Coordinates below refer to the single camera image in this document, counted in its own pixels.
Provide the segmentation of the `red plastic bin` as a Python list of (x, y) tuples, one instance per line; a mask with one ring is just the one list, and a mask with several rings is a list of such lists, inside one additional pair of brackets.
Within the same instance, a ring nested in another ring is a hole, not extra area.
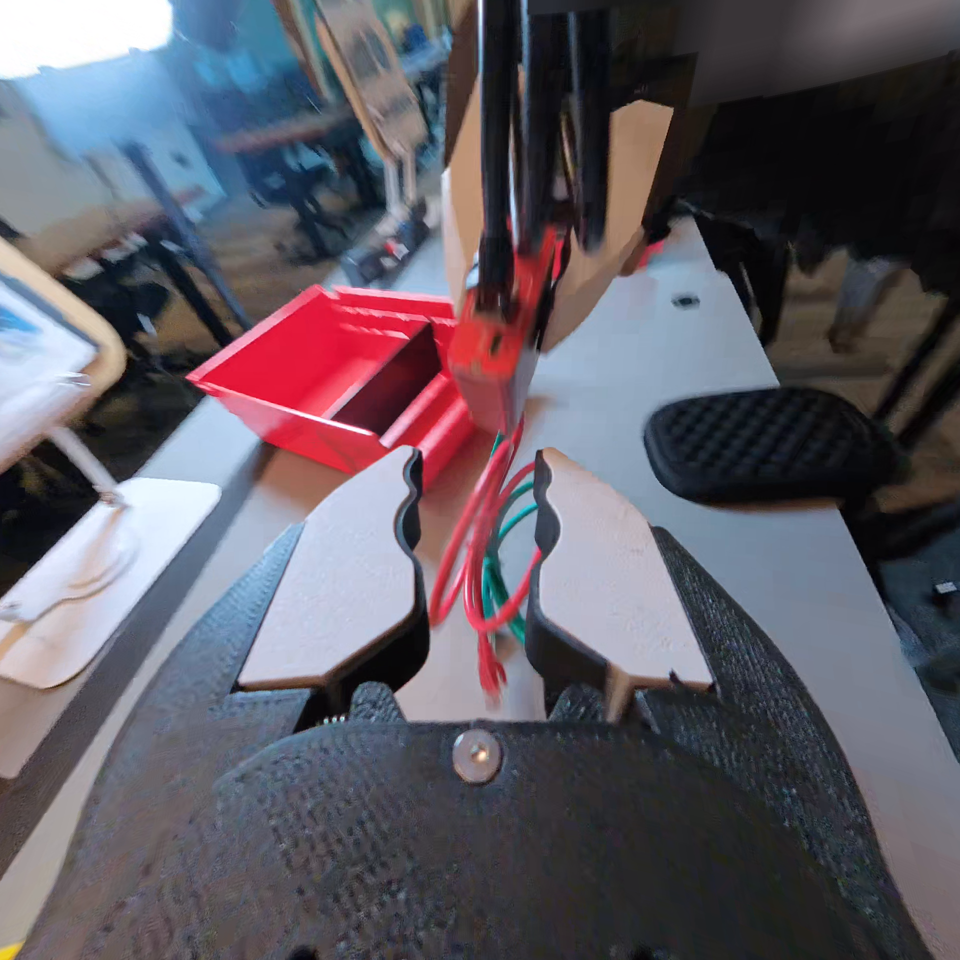
[[(419, 325), (433, 326), (442, 370), (384, 438), (323, 415)], [(314, 285), (192, 370), (187, 380), (261, 441), (354, 475), (399, 447), (420, 451), (427, 489), (475, 433), (448, 369), (452, 302)]]

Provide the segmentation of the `red ethernet splitter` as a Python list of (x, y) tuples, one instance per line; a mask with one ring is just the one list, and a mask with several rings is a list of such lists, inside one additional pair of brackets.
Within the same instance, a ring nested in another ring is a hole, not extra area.
[(517, 427), (544, 347), (559, 281), (570, 261), (570, 233), (550, 225), (537, 250), (517, 254), (507, 237), (510, 267), (485, 282), (482, 252), (464, 284), (447, 352), (451, 377), (476, 426), (503, 437)]

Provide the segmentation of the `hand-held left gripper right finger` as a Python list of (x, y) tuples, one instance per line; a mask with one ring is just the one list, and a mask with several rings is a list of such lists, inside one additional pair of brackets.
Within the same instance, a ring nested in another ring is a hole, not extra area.
[(714, 674), (646, 516), (554, 447), (534, 460), (525, 653), (546, 685), (706, 691)]

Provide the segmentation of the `printed instruction sheet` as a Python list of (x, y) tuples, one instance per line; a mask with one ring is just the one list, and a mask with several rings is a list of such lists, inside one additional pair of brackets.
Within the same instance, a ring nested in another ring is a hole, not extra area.
[(1, 470), (63, 426), (99, 348), (23, 281), (1, 275)]

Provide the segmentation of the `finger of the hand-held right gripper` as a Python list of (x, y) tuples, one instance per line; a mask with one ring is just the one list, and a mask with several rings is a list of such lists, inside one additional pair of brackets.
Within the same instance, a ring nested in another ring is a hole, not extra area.
[[(558, 284), (542, 350), (550, 352), (577, 330), (615, 281), (640, 240), (642, 216), (668, 135), (671, 107), (648, 101), (622, 106), (610, 116), (606, 232), (593, 253), (571, 242), (568, 267)], [(450, 161), (441, 177), (441, 232), (452, 302), (460, 310), (467, 274), (482, 231), (479, 98), (466, 102)]]

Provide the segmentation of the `wooden clipboard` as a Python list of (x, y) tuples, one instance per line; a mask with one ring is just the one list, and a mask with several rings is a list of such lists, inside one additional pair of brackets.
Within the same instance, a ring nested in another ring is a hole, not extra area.
[(119, 381), (127, 365), (126, 349), (119, 335), (105, 319), (5, 239), (1, 241), (1, 276), (2, 274), (11, 275), (24, 282), (44, 301), (58, 309), (68, 322), (93, 340), (99, 349), (97, 359), (85, 370), (90, 380), (88, 396), (78, 403), (76, 413), (70, 415), (63, 426), (55, 428), (49, 436), (38, 442), (40, 443), (53, 439), (60, 429), (66, 428), (80, 414), (87, 412), (106, 390)]

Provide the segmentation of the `bright light panel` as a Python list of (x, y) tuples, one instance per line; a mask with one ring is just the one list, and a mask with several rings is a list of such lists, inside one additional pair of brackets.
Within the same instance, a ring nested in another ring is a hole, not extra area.
[(43, 67), (85, 66), (164, 46), (173, 32), (168, 1), (3, 1), (1, 77)]

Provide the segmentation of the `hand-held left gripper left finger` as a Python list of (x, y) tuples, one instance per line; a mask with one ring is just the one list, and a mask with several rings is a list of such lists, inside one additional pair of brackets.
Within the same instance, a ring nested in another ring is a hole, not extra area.
[(423, 456), (400, 446), (306, 517), (239, 671), (240, 690), (400, 690), (426, 664), (430, 627), (419, 502)]

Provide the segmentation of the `white document stand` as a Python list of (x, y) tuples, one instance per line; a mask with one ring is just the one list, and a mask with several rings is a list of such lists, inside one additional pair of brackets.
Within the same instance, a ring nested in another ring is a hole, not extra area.
[(2, 597), (1, 678), (40, 691), (88, 668), (221, 498), (204, 482), (118, 483), (71, 430), (49, 439), (98, 501)]

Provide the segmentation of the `black bin divider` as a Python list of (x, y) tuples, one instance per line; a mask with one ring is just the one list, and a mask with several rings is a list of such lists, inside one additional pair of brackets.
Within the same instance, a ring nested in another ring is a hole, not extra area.
[(442, 369), (434, 328), (427, 321), (338, 399), (323, 418), (382, 439)]

